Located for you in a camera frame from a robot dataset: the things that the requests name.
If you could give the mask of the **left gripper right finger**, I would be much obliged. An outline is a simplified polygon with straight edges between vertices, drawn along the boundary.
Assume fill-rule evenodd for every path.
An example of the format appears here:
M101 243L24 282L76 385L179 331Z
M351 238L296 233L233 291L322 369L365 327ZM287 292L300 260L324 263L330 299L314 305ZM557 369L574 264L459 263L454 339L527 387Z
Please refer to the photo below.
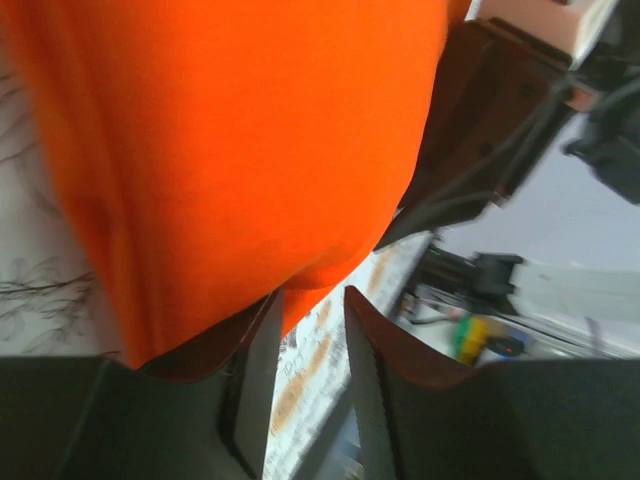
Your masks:
M464 365L355 287L345 331L368 479L635 479L637 360Z

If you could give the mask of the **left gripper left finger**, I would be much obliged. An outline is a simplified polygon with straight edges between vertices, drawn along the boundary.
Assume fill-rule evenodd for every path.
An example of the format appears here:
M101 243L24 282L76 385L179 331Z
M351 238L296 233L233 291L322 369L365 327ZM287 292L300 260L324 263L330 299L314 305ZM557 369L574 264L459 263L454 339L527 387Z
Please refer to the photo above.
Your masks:
M277 370L275 291L138 370L1 361L5 479L258 479Z

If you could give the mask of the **orange t shirt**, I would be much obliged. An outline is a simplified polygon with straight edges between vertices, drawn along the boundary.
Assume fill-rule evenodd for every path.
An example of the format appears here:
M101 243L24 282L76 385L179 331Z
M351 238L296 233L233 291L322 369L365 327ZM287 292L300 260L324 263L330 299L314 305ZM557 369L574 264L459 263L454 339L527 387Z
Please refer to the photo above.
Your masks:
M292 329L414 173L465 1L5 1L54 190L139 367L285 291Z

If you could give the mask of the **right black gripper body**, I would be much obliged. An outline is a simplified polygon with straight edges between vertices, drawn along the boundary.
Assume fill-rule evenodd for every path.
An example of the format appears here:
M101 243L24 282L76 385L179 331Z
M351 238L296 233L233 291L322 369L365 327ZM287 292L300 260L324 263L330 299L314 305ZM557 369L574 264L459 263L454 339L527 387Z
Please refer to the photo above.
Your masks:
M503 20L448 35L413 178L378 249L511 196L573 115L570 56Z

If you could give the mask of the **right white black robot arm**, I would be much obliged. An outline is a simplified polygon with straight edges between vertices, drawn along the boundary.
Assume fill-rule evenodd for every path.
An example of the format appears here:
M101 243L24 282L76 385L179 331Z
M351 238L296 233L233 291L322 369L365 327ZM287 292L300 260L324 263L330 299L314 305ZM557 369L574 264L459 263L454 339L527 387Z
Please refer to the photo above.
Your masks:
M510 199L579 113L565 153L637 204L638 3L480 2L447 37L416 170L381 245Z

